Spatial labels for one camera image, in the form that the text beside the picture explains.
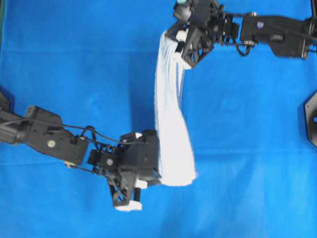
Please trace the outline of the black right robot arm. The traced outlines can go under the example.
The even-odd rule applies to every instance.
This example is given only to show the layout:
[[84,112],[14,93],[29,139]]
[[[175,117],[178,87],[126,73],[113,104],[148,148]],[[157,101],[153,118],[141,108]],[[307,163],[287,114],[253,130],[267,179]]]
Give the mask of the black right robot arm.
[[176,23],[166,37],[176,43],[176,54],[194,68],[215,44],[234,46],[247,56],[258,43],[267,44],[277,57],[306,59],[317,45],[317,2],[311,1],[312,15],[298,20],[255,12],[233,13],[215,0],[187,0],[174,5]]

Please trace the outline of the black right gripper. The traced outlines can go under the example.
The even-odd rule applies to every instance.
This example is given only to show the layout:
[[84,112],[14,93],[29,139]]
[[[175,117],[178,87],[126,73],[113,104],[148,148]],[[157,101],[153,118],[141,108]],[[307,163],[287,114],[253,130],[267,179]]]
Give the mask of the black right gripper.
[[175,41],[175,52],[188,68],[194,68],[214,44],[236,43],[239,24],[233,22],[233,15],[223,11],[224,6],[215,0],[189,0],[191,16],[186,22],[176,18],[166,32],[166,37]]

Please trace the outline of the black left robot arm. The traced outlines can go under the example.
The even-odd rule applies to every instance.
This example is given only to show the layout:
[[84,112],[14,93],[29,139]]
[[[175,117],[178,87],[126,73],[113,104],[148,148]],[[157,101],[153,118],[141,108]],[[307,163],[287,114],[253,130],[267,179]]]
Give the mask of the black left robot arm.
[[23,117],[0,108],[0,141],[25,144],[44,155],[60,159],[72,169],[82,169],[89,143],[88,172],[107,179],[112,204],[120,211],[141,210],[141,190],[159,183],[159,138],[155,130],[121,136],[116,146],[98,142],[92,126],[80,135],[65,129],[60,116],[32,106]]

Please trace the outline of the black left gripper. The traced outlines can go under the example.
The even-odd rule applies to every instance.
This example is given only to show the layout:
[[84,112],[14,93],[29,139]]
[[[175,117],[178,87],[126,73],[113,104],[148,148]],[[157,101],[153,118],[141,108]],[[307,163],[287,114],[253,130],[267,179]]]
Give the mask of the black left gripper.
[[139,180],[133,171],[119,167],[119,153],[125,143],[120,141],[117,146],[102,145],[92,150],[88,164],[93,166],[92,172],[107,179],[112,204],[119,211],[142,210],[141,191],[151,186]]

